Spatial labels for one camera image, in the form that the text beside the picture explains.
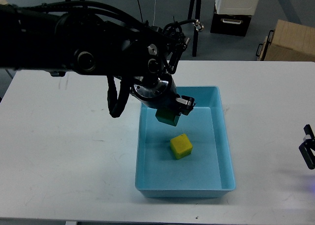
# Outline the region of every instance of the black cable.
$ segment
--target black cable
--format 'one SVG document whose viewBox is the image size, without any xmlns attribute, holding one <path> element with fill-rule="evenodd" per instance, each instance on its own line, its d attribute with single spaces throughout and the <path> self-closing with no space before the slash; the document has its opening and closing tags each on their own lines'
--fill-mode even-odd
<svg viewBox="0 0 315 225">
<path fill-rule="evenodd" d="M 106 17 L 114 18 L 118 21 L 124 22 L 128 24 L 130 21 L 128 19 L 124 19 L 121 16 L 119 16 L 116 13 L 97 9 L 97 8 L 81 8 L 81 7 L 45 7 L 45 6 L 39 6 L 39 7 L 27 7 L 26 9 L 36 11 L 36 12 L 77 12 L 77 11 L 83 11 L 86 10 L 87 12 L 103 15 Z"/>
<path fill-rule="evenodd" d="M 125 105 L 127 104 L 131 84 L 123 79 L 120 82 L 120 90 L 117 98 L 117 90 L 114 77 L 107 75 L 107 83 L 108 83 L 107 102 L 109 114 L 113 118 L 118 118 L 124 111 Z"/>
<path fill-rule="evenodd" d="M 131 24 L 134 26 L 137 26 L 138 28 L 142 28 L 144 25 L 131 15 L 129 15 L 126 12 L 121 11 L 118 8 L 115 8 L 113 6 L 110 6 L 108 4 L 100 3 L 100 2 L 94 2 L 94 1 L 66 1 L 66 2 L 56 2 L 51 4 L 46 4 L 47 7 L 54 7 L 54 6 L 91 6 L 91 7 L 97 7 L 105 10 L 109 10 L 111 12 L 117 13 L 120 16 L 122 16 L 125 20 L 128 20 Z"/>
<path fill-rule="evenodd" d="M 140 2 L 139 2 L 139 0 L 137 0 L 137 1 L 138 1 L 139 11 L 140 11 L 140 16 L 141 16 L 141 21 L 143 22 L 142 11 L 141 11 L 141 7 L 140 7 Z"/>
</svg>

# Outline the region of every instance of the blue plastic bin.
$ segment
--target blue plastic bin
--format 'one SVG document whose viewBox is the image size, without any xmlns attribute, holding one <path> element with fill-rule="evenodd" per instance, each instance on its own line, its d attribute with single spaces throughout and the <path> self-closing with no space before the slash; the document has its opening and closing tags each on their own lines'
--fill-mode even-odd
<svg viewBox="0 0 315 225">
<path fill-rule="evenodd" d="M 146 197 L 220 197 L 235 178 L 218 87 L 178 87 L 196 106 L 176 127 L 160 123 L 155 109 L 141 105 L 136 188 Z M 192 153 L 176 160 L 170 139 L 185 133 Z"/>
</svg>

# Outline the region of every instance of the metal stand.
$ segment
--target metal stand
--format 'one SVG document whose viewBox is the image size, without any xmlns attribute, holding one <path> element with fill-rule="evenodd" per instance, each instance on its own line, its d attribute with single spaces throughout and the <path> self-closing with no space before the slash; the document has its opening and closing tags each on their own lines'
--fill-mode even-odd
<svg viewBox="0 0 315 225">
<path fill-rule="evenodd" d="M 195 0 L 190 0 L 189 11 L 188 11 L 188 18 L 192 18 L 192 11 L 195 5 Z M 195 19 L 200 20 L 200 9 L 201 9 L 201 0 L 196 0 L 196 12 L 195 12 Z M 192 56 L 197 56 L 197 46 L 198 46 L 198 31 L 195 29 L 193 33 L 193 40 L 192 40 Z"/>
</svg>

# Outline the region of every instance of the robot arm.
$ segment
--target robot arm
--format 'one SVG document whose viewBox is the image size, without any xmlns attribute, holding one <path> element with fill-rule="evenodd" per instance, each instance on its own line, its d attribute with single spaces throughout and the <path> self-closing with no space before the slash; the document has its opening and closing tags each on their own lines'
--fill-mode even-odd
<svg viewBox="0 0 315 225">
<path fill-rule="evenodd" d="M 103 21 L 99 15 L 123 25 Z M 181 25 L 194 23 L 201 30 L 197 20 L 174 22 L 161 29 L 91 1 L 27 8 L 0 5 L 0 19 L 0 33 L 5 34 L 0 68 L 45 70 L 52 76 L 64 76 L 67 71 L 106 75 L 113 117 L 123 112 L 129 94 L 150 108 L 170 112 L 171 118 L 193 110 L 194 99 L 176 93 L 171 75 L 189 42 Z M 118 97 L 114 77 L 121 80 Z"/>
</svg>

